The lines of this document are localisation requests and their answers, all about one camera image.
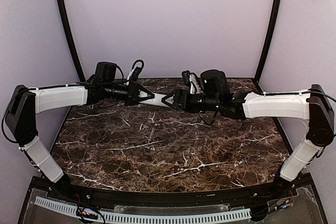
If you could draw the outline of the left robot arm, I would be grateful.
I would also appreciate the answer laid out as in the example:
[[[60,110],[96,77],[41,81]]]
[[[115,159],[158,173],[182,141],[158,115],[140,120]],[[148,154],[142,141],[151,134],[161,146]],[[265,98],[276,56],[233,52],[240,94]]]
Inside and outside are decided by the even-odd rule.
[[[95,73],[84,82],[49,87],[18,85],[3,113],[1,130],[4,137],[17,144],[32,165],[54,185],[70,184],[70,178],[46,147],[43,137],[57,110],[72,106],[94,105],[114,99],[126,106],[148,103],[158,105],[159,96],[137,83],[142,67],[133,65],[127,78],[116,80],[120,67],[111,62],[97,63]]]

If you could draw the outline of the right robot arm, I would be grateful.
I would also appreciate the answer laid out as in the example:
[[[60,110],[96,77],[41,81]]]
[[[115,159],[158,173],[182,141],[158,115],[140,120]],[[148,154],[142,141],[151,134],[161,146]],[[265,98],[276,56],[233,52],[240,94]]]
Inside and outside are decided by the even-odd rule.
[[[223,71],[207,70],[199,78],[184,71],[182,76],[188,89],[175,89],[161,100],[173,109],[189,113],[211,111],[236,120],[283,118],[307,123],[306,135],[278,172],[281,180],[294,181],[335,138],[335,115],[329,102],[332,98],[318,84],[299,91],[232,93]]]

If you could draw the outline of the white remote control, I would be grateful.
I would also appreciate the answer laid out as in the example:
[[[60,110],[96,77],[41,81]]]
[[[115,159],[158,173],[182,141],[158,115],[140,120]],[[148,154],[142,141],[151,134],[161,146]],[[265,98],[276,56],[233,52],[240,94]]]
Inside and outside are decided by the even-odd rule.
[[[152,105],[152,106],[161,106],[164,108],[168,108],[169,106],[162,103],[162,99],[166,96],[166,94],[154,93],[154,98],[148,99],[145,101],[140,101],[142,104]]]

